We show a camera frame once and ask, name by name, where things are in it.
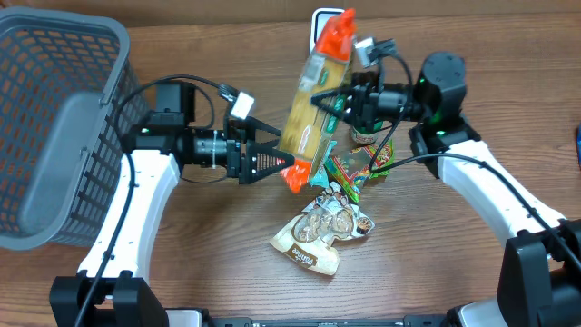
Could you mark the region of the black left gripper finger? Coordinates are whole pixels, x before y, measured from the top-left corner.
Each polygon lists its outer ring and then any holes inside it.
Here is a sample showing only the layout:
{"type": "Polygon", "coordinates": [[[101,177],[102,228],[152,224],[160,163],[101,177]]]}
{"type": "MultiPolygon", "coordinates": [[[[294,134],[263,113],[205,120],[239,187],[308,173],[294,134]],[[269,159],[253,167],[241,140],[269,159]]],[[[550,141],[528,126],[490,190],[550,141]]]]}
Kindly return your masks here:
{"type": "Polygon", "coordinates": [[[281,138],[281,130],[249,116],[247,118],[247,138],[263,145],[277,145],[281,138]]]}
{"type": "Polygon", "coordinates": [[[247,143],[247,182],[255,183],[294,165],[294,156],[272,146],[247,143]]]}

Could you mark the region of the orange pasta packet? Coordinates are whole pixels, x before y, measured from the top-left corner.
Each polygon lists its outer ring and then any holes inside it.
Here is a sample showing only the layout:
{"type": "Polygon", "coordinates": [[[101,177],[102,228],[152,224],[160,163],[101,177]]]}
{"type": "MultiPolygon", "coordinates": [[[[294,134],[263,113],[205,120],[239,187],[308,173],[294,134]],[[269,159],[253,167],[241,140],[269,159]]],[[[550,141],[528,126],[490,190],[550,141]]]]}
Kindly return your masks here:
{"type": "Polygon", "coordinates": [[[298,82],[278,149],[294,157],[281,171],[290,190],[298,192],[319,170],[336,131],[357,32],[352,8],[330,17],[314,43],[298,82]]]}

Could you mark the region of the green capped bottle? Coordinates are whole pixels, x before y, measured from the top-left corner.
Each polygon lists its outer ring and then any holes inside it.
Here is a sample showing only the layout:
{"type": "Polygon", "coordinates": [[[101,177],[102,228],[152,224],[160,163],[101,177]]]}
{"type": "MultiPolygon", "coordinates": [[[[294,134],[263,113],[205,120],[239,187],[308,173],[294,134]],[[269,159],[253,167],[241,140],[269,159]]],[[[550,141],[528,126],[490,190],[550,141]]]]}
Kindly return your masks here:
{"type": "Polygon", "coordinates": [[[360,145],[369,145],[377,142],[379,137],[379,132],[381,131],[383,123],[377,122],[373,125],[373,129],[369,132],[365,128],[356,128],[354,126],[350,127],[350,137],[356,143],[360,145]]]}

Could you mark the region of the green candy bag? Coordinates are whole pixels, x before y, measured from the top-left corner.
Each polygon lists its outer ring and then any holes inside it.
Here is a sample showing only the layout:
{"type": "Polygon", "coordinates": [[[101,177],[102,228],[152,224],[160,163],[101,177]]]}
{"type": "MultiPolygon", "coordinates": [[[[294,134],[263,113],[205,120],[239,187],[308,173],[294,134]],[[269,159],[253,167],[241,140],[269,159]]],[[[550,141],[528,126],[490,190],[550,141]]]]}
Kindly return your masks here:
{"type": "Polygon", "coordinates": [[[361,191],[368,180],[389,174],[388,171],[370,172],[369,163],[376,152],[372,144],[365,145],[332,155],[324,164],[330,176],[354,203],[359,203],[361,191]]]}

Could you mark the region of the white brown cookie bag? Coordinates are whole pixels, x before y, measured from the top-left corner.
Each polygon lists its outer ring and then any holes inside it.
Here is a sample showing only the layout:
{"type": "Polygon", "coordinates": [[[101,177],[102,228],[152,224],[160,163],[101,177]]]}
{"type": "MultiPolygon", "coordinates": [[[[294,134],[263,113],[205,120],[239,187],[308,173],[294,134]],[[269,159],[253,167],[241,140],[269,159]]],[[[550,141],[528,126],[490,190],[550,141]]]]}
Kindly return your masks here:
{"type": "Polygon", "coordinates": [[[375,223],[332,182],[278,231],[270,244],[299,266],[332,276],[340,264],[333,243],[363,238],[374,227],[375,223]]]}

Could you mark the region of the teal wipes packet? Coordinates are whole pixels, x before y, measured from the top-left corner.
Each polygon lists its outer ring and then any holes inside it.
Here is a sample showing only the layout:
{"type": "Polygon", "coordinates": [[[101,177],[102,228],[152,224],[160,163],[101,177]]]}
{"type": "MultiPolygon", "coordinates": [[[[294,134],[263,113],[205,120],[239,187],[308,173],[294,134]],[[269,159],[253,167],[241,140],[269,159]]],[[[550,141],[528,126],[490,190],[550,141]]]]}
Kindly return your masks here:
{"type": "Polygon", "coordinates": [[[326,153],[324,154],[320,166],[317,170],[317,172],[315,173],[315,175],[313,177],[311,177],[309,179],[309,183],[311,187],[315,187],[315,186],[319,186],[322,188],[327,188],[330,185],[330,181],[329,181],[329,177],[328,177],[328,173],[326,171],[325,168],[325,163],[329,160],[330,158],[330,153],[333,150],[333,148],[337,145],[337,142],[332,140],[326,150],[326,153]]]}

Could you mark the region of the blue packet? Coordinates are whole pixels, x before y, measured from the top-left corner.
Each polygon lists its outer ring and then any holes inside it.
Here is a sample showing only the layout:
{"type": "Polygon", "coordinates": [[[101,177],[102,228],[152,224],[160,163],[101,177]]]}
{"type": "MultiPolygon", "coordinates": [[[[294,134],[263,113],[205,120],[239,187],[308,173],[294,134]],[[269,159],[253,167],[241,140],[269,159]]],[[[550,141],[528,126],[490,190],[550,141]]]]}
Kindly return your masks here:
{"type": "Polygon", "coordinates": [[[577,159],[578,165],[581,166],[581,125],[577,127],[576,131],[576,150],[577,150],[577,159]]]}

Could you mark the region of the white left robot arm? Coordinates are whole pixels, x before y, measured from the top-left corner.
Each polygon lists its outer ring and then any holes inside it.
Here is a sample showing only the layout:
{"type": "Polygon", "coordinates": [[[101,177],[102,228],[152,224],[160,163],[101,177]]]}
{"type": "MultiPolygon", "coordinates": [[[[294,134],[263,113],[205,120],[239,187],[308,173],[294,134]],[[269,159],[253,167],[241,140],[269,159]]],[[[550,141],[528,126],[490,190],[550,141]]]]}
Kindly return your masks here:
{"type": "Polygon", "coordinates": [[[210,82],[228,104],[223,128],[193,128],[193,100],[203,78],[169,75],[152,84],[159,103],[127,132],[118,131],[120,179],[103,226],[74,277],[54,279],[49,302],[60,326],[209,326],[204,309],[166,309],[149,285],[153,245],[162,213],[188,164],[223,167],[241,184],[258,182],[291,167],[293,155],[276,140],[280,130],[249,115],[254,98],[210,82]]]}

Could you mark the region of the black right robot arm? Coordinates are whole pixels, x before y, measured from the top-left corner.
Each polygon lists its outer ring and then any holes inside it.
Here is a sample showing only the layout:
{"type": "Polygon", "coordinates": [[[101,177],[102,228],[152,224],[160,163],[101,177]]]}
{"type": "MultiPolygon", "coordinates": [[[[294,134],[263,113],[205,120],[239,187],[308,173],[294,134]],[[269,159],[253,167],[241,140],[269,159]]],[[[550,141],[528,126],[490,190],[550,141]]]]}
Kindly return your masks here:
{"type": "Polygon", "coordinates": [[[449,310],[443,326],[577,326],[580,222],[543,204],[494,157],[462,113],[465,62],[431,54],[417,82],[384,84],[360,74],[347,87],[314,94],[319,109],[353,126],[414,123],[412,159],[471,205],[503,245],[494,297],[449,310]]]}

